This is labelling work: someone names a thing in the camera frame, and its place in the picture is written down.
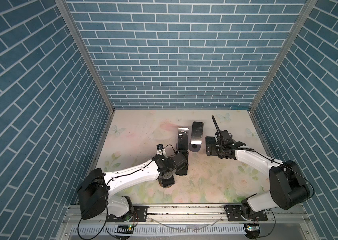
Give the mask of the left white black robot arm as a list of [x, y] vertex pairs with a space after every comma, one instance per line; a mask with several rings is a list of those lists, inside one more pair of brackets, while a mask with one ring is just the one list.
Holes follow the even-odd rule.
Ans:
[[187, 167], [188, 152], [178, 151], [168, 157], [156, 154], [143, 164], [116, 172], [94, 169], [77, 187], [82, 219], [94, 218], [104, 210], [117, 218], [127, 218], [134, 211], [133, 204], [128, 196], [116, 196], [118, 192], [151, 181], [169, 188], [175, 184], [175, 175], [186, 175]]

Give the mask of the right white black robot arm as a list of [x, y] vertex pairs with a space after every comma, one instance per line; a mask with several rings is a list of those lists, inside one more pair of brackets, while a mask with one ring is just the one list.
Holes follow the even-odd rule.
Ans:
[[214, 116], [215, 137], [206, 137], [206, 154], [220, 159], [233, 159], [251, 166], [269, 179], [270, 189], [241, 201], [239, 213], [250, 221], [266, 209], [279, 207], [288, 210], [311, 199], [315, 189], [302, 175], [294, 161], [282, 162], [265, 156], [243, 142], [236, 142], [227, 130], [221, 131]]

